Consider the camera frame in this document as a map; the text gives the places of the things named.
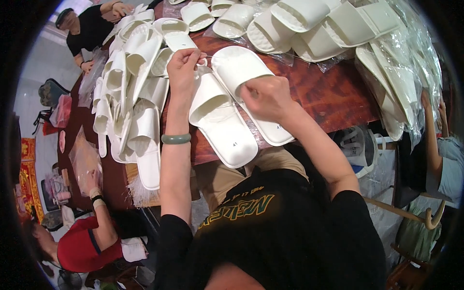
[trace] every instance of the person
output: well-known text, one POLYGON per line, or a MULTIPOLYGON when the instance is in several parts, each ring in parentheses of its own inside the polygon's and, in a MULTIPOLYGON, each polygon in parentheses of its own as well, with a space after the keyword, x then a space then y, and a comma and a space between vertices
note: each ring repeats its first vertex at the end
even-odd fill
POLYGON ((459 204, 464 180, 464 147, 449 134, 443 99, 438 108, 442 123, 440 138, 437 138, 432 106, 426 91, 422 92, 421 101, 425 111, 425 191, 433 197, 459 204))
POLYGON ((136 217, 124 213, 118 215, 118 220, 129 224, 118 228, 98 188, 97 176, 94 172, 88 174, 84 190, 92 199, 95 216, 78 219, 58 242, 42 225, 34 221, 23 224, 26 240, 38 261, 72 272, 91 272, 120 258, 128 262, 147 258, 147 240, 137 238, 146 233, 144 227, 136 217))
POLYGON ((82 49, 93 51, 101 47, 103 41, 113 30, 114 24, 103 19, 102 15, 112 11, 116 17, 124 17, 134 7, 122 1, 113 0, 104 4, 87 8, 79 16, 72 8, 63 10, 55 21, 59 30, 69 30, 66 43, 74 57, 74 61, 85 73, 92 69, 94 61, 84 61, 82 49))
POLYGON ((168 64, 155 289, 384 289, 385 253, 358 180, 338 146, 292 101, 284 77, 251 79, 240 96, 255 117, 300 141, 325 178, 330 205, 317 202, 322 193, 311 190, 301 163, 273 147, 246 166, 248 176, 219 161, 194 168, 210 214, 192 236, 186 136, 194 71, 205 56, 179 50, 168 64))

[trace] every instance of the khaki pants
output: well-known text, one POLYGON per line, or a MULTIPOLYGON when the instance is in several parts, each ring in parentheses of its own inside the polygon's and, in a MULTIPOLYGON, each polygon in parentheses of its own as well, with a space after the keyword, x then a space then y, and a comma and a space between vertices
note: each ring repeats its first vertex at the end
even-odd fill
POLYGON ((303 175, 306 172, 300 161, 296 160, 283 147, 271 147, 258 152, 258 155, 247 165, 243 176, 238 170, 231 169, 220 160, 200 164, 194 167, 198 188, 208 203, 209 211, 213 212, 226 198, 227 192, 250 176, 253 168, 258 166, 261 171, 286 168, 303 175))

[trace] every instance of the red shirt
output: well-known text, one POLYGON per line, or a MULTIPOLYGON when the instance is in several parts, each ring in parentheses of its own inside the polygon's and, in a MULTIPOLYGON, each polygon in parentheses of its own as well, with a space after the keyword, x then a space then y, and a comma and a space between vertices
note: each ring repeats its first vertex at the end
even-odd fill
POLYGON ((72 272, 98 270, 116 259, 122 258, 121 239, 100 252, 92 229, 98 228, 96 217, 78 219, 58 241, 58 260, 61 266, 72 272))

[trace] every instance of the jade bangle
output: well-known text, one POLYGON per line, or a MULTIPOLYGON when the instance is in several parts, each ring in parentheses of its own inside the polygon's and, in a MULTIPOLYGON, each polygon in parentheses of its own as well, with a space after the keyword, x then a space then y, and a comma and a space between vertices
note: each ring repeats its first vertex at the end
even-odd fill
POLYGON ((190 142, 190 139, 192 136, 187 133, 184 135, 162 135, 161 136, 161 141, 164 144, 169 144, 169 145, 177 145, 177 144, 185 144, 187 142, 190 142))

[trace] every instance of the wooden table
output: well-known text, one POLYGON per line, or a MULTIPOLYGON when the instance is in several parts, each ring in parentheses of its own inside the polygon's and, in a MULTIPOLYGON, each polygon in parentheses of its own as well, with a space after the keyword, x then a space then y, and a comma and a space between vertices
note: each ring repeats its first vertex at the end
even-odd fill
MULTIPOLYGON (((155 19, 162 17, 163 3, 155 7, 155 19)), ((190 33, 202 52, 213 55, 226 46, 237 45, 219 38, 204 37, 206 29, 190 33)), ((292 98, 297 101, 329 133, 354 125, 379 120, 378 106, 351 62, 341 62, 326 73, 319 67, 295 58, 293 67, 285 65, 269 55, 258 54, 276 76, 288 78, 292 98)), ((250 117, 237 106, 246 124, 255 136, 259 149, 271 147, 261 136, 250 117)), ((166 130, 169 99, 161 120, 166 130)), ((219 158, 203 134, 190 126, 192 135, 192 165, 207 163, 219 158)))
MULTIPOLYGON (((155 18, 162 17, 163 3, 155 8, 155 18)), ((191 33, 195 44, 203 52, 213 55, 219 49, 236 45, 233 42, 219 38, 203 37, 205 30, 191 33)), ((103 49, 108 49, 110 40, 103 49)), ((378 106, 361 76, 351 62, 341 62, 326 73, 322 73, 318 66, 295 59, 293 67, 287 66, 269 55, 258 54, 269 69, 278 76, 289 79, 292 98, 297 101, 322 127, 329 133, 348 128, 354 125, 366 124, 379 120, 378 106)), ((74 178, 69 151, 74 144, 76 134, 81 126, 84 127, 88 141, 97 144, 97 134, 93 132, 94 115, 88 108, 77 107, 80 77, 74 85, 71 96, 73 98, 70 121, 66 131, 66 148, 64 154, 58 149, 58 162, 61 169, 67 168, 70 172, 71 189, 73 197, 71 207, 91 209, 90 199, 79 194, 79 187, 74 178)), ((162 133, 166 130, 166 118, 169 109, 169 98, 162 113, 162 133)), ((270 147, 258 132, 249 116, 238 106, 246 124, 254 134, 259 149, 270 147)), ((219 158, 213 151, 206 138, 196 127, 190 127, 192 134, 192 165, 207 163, 219 158)), ((103 193, 112 209, 133 208, 127 191, 127 175, 124 164, 117 163, 110 154, 111 144, 107 141, 108 154, 102 158, 103 167, 103 193)))

